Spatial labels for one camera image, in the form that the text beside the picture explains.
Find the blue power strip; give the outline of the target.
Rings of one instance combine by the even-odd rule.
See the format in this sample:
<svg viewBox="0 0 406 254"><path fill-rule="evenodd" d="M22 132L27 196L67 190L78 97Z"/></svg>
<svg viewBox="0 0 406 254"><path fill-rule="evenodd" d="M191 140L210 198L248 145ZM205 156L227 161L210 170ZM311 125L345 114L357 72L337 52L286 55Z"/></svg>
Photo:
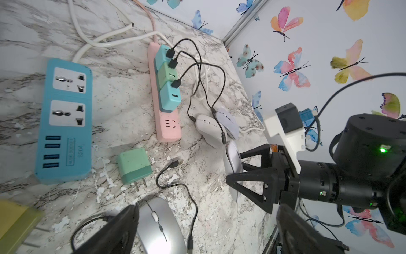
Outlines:
<svg viewBox="0 0 406 254"><path fill-rule="evenodd" d="M52 185L85 179L92 167L93 74L61 59L47 64L35 176Z"/></svg>

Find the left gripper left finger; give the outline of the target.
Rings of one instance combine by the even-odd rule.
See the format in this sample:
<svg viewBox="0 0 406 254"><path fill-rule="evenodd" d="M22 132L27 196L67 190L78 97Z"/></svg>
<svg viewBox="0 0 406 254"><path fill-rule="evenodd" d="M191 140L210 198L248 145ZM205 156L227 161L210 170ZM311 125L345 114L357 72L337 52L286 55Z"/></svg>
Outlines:
<svg viewBox="0 0 406 254"><path fill-rule="evenodd" d="M129 205L116 216L104 215L83 223L71 236L74 254L130 254L139 224L139 206ZM80 247L75 247L76 234L85 226L97 220L106 222L97 233Z"/></svg>

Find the green charger front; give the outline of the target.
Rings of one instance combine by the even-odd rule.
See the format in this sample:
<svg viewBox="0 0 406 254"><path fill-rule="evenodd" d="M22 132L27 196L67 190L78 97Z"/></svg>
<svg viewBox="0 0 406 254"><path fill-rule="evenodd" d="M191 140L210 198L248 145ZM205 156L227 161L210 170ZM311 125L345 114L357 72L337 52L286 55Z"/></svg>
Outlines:
<svg viewBox="0 0 406 254"><path fill-rule="evenodd" d="M124 185L134 184L137 191L137 181L143 180L152 174L152 167L144 148L136 148L122 152L117 157L119 173Z"/></svg>

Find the yellow charger plug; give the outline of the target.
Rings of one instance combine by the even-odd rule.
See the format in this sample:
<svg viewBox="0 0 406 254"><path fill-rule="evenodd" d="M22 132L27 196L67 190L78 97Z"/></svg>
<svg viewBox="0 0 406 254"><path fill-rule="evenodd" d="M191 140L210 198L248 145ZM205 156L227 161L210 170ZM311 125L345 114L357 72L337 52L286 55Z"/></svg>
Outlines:
<svg viewBox="0 0 406 254"><path fill-rule="evenodd" d="M1 254L14 254L44 213L9 200L1 200Z"/></svg>

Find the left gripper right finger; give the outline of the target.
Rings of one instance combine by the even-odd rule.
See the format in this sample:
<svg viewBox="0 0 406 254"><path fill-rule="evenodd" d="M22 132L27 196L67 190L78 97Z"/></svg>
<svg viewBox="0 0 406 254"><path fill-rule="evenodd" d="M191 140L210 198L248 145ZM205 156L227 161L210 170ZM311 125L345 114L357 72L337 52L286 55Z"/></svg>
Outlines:
<svg viewBox="0 0 406 254"><path fill-rule="evenodd" d="M283 254L344 254L349 251L341 241L323 237L286 204L279 206L277 224Z"/></svg>

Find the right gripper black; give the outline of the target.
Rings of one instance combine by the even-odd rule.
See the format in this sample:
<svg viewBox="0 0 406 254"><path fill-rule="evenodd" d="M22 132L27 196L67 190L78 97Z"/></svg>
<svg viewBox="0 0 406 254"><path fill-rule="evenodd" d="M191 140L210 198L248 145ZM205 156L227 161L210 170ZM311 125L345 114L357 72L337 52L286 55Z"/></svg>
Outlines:
<svg viewBox="0 0 406 254"><path fill-rule="evenodd" d="M243 171L226 177L229 187L235 189L266 213L273 212L274 205L285 204L291 208L297 199L351 206L357 210L388 210L386 201L387 181L373 181L350 176L339 170L336 164L301 160L301 172L284 146L273 152L270 144L264 144L238 154L242 160L261 157L260 166L242 163Z"/></svg>

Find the pink power strip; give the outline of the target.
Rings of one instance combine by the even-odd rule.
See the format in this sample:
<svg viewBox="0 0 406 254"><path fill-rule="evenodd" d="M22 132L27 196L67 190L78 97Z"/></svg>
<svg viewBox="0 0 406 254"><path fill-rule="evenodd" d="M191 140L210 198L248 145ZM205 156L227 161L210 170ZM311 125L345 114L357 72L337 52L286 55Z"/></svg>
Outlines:
<svg viewBox="0 0 406 254"><path fill-rule="evenodd" d="M178 79L178 72L167 57L171 48L151 42L148 47L148 63L155 116L157 139L160 142L175 142L181 139L180 117L177 107L181 103L178 86L172 83Z"/></svg>

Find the silver mouse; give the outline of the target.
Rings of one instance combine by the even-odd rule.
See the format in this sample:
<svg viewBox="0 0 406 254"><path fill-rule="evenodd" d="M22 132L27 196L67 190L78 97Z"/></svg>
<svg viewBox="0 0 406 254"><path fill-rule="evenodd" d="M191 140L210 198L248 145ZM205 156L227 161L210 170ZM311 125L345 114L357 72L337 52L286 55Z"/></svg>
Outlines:
<svg viewBox="0 0 406 254"><path fill-rule="evenodd" d="M137 235L146 254L187 253L180 226L168 202L160 197L139 209Z"/></svg>

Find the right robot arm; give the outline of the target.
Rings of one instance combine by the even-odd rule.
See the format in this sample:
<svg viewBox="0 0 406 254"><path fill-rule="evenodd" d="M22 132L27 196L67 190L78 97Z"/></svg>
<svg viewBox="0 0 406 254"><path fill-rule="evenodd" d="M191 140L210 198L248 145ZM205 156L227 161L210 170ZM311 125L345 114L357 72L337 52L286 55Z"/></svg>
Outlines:
<svg viewBox="0 0 406 254"><path fill-rule="evenodd" d="M386 227L406 232L406 124L386 116L351 116L329 147L333 163L301 160L295 166L286 146L264 144L240 153L261 156L260 166L243 163L227 185L267 213L275 204L297 199L350 206L355 212L378 209Z"/></svg>

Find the white mouse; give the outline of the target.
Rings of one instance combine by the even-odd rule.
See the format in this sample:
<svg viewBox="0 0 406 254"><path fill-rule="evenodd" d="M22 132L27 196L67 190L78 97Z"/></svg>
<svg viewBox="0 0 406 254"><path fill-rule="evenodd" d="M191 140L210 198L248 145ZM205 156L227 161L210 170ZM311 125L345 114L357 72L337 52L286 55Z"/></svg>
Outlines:
<svg viewBox="0 0 406 254"><path fill-rule="evenodd" d="M225 131L225 127L210 116L199 114L195 121L197 131L204 137L206 142L214 147L221 148L223 143L222 130Z"/></svg>
<svg viewBox="0 0 406 254"><path fill-rule="evenodd" d="M223 153L223 161L227 176L243 172L241 156L234 140L229 140L226 143Z"/></svg>

